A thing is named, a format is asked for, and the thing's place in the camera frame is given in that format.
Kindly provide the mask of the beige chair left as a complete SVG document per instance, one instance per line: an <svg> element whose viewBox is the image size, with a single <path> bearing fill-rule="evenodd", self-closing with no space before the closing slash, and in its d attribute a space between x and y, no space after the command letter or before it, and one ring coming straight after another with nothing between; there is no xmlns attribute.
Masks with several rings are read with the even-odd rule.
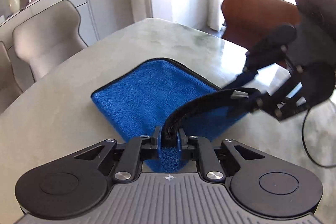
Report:
<svg viewBox="0 0 336 224"><path fill-rule="evenodd" d="M3 42L0 42L0 113L3 113L21 94L13 67Z"/></svg>

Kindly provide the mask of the beige chair right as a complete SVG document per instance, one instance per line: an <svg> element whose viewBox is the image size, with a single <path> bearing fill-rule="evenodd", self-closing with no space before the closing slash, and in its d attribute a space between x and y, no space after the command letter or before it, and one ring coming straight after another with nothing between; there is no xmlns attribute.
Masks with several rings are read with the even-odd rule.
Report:
<svg viewBox="0 0 336 224"><path fill-rule="evenodd" d="M75 6L63 0L15 27L15 53L29 65L35 81L87 47L80 23Z"/></svg>

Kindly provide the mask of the white sideboard cabinet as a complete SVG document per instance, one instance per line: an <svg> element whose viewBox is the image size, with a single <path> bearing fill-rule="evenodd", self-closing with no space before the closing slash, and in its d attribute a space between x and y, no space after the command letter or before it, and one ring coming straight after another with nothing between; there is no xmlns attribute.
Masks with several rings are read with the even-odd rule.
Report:
<svg viewBox="0 0 336 224"><path fill-rule="evenodd" d="M87 0L40 0L1 24L22 90L96 41Z"/></svg>

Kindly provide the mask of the white vase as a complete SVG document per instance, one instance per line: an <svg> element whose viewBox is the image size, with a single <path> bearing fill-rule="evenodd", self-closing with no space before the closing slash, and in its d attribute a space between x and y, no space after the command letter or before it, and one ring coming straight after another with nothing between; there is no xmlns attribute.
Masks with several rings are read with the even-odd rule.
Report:
<svg viewBox="0 0 336 224"><path fill-rule="evenodd" d="M21 9L21 0L9 0L9 8L12 14L15 14Z"/></svg>

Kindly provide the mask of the brown leather chair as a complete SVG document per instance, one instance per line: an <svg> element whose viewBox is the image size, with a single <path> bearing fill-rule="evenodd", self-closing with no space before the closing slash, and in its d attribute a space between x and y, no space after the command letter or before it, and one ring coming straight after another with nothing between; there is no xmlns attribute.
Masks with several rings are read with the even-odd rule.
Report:
<svg viewBox="0 0 336 224"><path fill-rule="evenodd" d="M297 6L283 0L224 0L226 30L222 39L248 51L276 27L301 21Z"/></svg>

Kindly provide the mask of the blue and grey towel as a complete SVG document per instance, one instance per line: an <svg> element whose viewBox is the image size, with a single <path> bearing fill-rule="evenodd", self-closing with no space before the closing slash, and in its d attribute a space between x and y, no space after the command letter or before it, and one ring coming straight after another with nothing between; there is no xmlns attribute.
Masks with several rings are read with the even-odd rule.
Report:
<svg viewBox="0 0 336 224"><path fill-rule="evenodd" d="M214 140L244 117L228 113L259 93L222 89L175 60L158 58L95 90L91 99L125 141L159 126L158 157L146 163L154 172L175 173L186 163L176 136L180 128L187 136Z"/></svg>

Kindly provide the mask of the beige chair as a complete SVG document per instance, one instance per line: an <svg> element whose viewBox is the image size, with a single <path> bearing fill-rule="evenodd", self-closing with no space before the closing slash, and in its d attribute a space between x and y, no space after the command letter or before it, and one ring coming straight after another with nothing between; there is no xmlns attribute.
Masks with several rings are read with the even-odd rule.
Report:
<svg viewBox="0 0 336 224"><path fill-rule="evenodd" d="M75 6L63 0L15 27L15 53L29 65L35 81L87 47L80 23Z"/></svg>
<svg viewBox="0 0 336 224"><path fill-rule="evenodd" d="M3 42L0 42L0 113L3 113L21 94L13 67Z"/></svg>

